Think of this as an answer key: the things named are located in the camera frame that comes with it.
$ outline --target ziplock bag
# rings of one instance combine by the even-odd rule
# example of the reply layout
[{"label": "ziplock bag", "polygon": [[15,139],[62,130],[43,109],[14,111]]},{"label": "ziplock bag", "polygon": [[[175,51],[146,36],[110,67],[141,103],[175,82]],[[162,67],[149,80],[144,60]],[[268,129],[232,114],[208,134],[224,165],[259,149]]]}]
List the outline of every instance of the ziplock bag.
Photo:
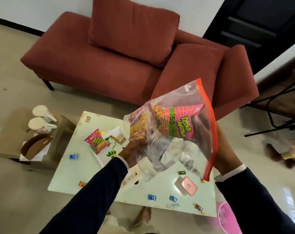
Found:
[{"label": "ziplock bag", "polygon": [[[214,112],[200,78],[124,116],[124,131],[129,132],[129,140],[147,140],[147,148],[136,155],[147,180],[180,162],[209,181],[218,138]],[[203,169],[200,153],[207,159]]]}]

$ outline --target sofa leg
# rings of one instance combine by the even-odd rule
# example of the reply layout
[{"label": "sofa leg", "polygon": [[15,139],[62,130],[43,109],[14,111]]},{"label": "sofa leg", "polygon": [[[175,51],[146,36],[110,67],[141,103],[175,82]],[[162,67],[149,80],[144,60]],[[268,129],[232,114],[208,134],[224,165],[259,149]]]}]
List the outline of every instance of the sofa leg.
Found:
[{"label": "sofa leg", "polygon": [[49,90],[54,90],[53,86],[50,84],[50,82],[48,80],[43,79],[42,80],[46,86],[49,88]]}]

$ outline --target black door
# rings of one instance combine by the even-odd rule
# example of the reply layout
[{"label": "black door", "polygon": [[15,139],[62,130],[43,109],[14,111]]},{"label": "black door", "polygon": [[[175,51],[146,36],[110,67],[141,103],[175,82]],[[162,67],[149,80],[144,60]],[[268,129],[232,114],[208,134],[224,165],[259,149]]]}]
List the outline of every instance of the black door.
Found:
[{"label": "black door", "polygon": [[295,43],[295,0],[225,0],[203,37],[243,44],[256,74]]}]

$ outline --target white table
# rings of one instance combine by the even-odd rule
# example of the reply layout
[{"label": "white table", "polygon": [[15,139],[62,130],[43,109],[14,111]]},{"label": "white table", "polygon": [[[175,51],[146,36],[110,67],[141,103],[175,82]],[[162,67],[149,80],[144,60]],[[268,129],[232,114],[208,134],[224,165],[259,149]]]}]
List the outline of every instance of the white table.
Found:
[{"label": "white table", "polygon": [[[91,116],[90,122],[85,122],[87,116]],[[117,126],[122,127],[123,121],[84,111],[50,182],[48,190],[73,195],[76,194],[81,189],[81,187],[78,186],[79,182],[88,182],[95,173],[102,168],[95,158],[95,153],[84,139],[96,129],[103,132],[114,129]],[[79,154],[79,158],[77,160],[70,160],[69,155],[75,153]],[[205,166],[206,159],[204,156],[202,155],[200,159],[202,159],[203,166]],[[178,171],[186,171],[186,175],[179,176]],[[184,176],[188,176],[198,187],[194,196],[183,194],[175,186],[177,179],[182,179]],[[186,170],[181,163],[175,163],[149,182],[139,182],[139,184],[133,185],[124,191],[121,189],[115,201],[201,214],[194,208],[193,203],[197,203],[204,208],[202,215],[216,217],[213,172],[210,174],[210,180],[212,182],[202,183],[199,177]],[[148,194],[156,195],[156,201],[148,200]],[[170,195],[178,198],[176,203],[169,200]]]}]

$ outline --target pink bin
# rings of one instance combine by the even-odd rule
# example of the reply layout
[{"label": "pink bin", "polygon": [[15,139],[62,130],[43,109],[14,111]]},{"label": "pink bin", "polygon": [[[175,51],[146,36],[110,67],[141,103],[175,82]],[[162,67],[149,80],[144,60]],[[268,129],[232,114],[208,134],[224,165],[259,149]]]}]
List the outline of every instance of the pink bin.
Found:
[{"label": "pink bin", "polygon": [[213,226],[220,227],[226,234],[241,234],[239,224],[227,202],[216,202],[217,217],[206,217]]}]

